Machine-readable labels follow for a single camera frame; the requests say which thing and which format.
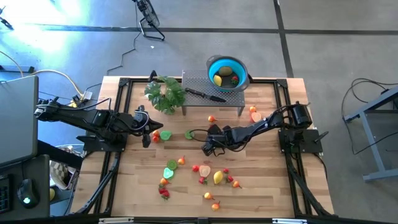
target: concrete floor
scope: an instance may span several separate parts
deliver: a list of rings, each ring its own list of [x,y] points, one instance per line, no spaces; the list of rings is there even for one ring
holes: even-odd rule
[[[395,0],[279,0],[286,29],[397,30]],[[152,0],[161,27],[277,29],[272,0]],[[69,74],[81,89],[100,83],[107,69],[119,65],[121,54],[132,47],[136,32],[41,31],[30,23],[79,26],[135,27],[134,5],[120,1],[49,1],[24,4],[9,1],[3,17],[16,31],[0,26],[0,50],[21,65],[55,69]],[[124,67],[110,75],[180,75],[183,69],[205,69],[213,54],[240,58],[254,77],[286,77],[279,34],[165,33],[158,42],[140,36],[137,50],[124,57]],[[304,78],[314,123],[329,131],[322,140],[324,160],[335,213],[341,217],[396,222],[398,178],[365,184],[362,175],[376,171],[370,151],[352,155],[340,116],[341,100],[352,80],[359,77],[397,82],[397,35],[287,35],[294,77]],[[0,63],[11,64],[0,57]],[[0,73],[0,79],[18,74]],[[58,96],[76,94],[63,77],[40,75],[40,90]],[[356,91],[364,99],[377,97],[381,89],[363,84]],[[345,111],[362,103],[349,96]],[[356,150],[368,144],[361,123],[350,126]],[[62,123],[39,123],[39,139],[53,145],[79,143],[82,130]],[[397,138],[380,145],[396,146]],[[385,163],[397,167],[398,154],[389,152]],[[58,205],[52,213],[63,212]]]

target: blue bowl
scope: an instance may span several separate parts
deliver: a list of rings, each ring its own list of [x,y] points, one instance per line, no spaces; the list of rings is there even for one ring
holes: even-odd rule
[[[234,58],[228,56],[221,56],[221,55],[214,55],[211,56],[207,62],[207,74],[210,82],[214,84],[214,76],[218,72],[221,67],[228,66],[232,68],[232,71],[238,76],[239,83],[234,88],[222,88],[216,84],[214,86],[219,89],[219,91],[229,92],[229,91],[243,91],[249,86],[249,78],[248,78],[248,71],[246,70],[246,66],[244,64]]]

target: keyboard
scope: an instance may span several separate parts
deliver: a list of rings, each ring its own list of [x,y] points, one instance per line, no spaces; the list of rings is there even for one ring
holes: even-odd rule
[[[0,214],[11,209],[10,175],[0,175]]]

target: wooden table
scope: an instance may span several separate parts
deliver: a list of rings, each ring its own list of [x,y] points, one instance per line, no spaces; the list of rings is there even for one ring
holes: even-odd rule
[[[104,77],[99,100],[116,99],[120,77]],[[301,78],[288,78],[291,102],[299,100],[308,103],[304,81]],[[118,181],[114,195],[112,216],[130,217],[293,217],[292,199],[284,155],[279,152],[277,130],[256,136],[241,152],[227,150],[225,155],[206,157],[200,146],[202,142],[187,140],[184,132],[188,129],[207,129],[209,115],[215,116],[221,128],[247,126],[249,107],[255,105],[263,116],[275,109],[275,96],[272,85],[255,84],[245,90],[246,110],[242,116],[236,115],[236,108],[187,108],[186,116],[182,110],[174,115],[156,111],[144,96],[145,83],[135,83],[132,89],[130,113],[144,105],[151,119],[164,124],[161,130],[173,132],[169,141],[152,143],[149,148],[142,147],[141,138],[129,136],[126,150],[122,153]],[[124,108],[122,97],[120,109]],[[106,109],[106,103],[98,108]],[[169,159],[185,156],[186,164],[179,166],[167,188],[168,201],[158,193],[158,184]],[[80,178],[72,204],[72,212],[77,211],[92,195],[98,186],[103,164],[103,152],[92,153],[81,168]],[[328,184],[323,166],[311,154],[303,154],[303,164],[309,189],[326,210],[333,213]],[[199,174],[191,171],[192,165],[206,164],[211,167],[209,184],[198,183]],[[228,184],[214,186],[213,174],[229,168],[230,174],[239,180],[242,189],[233,189]],[[211,192],[216,201],[221,201],[217,212],[211,210],[212,200],[203,198]],[[104,191],[103,206],[108,196]],[[300,207],[303,209],[302,193],[298,190]]]

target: green plant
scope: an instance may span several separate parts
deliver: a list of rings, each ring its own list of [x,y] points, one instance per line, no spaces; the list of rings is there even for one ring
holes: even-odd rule
[[[180,107],[185,101],[185,91],[174,78],[158,77],[158,80],[166,84],[166,92],[163,94],[159,83],[152,81],[145,87],[144,94],[155,109],[165,114],[174,114],[174,107]]]

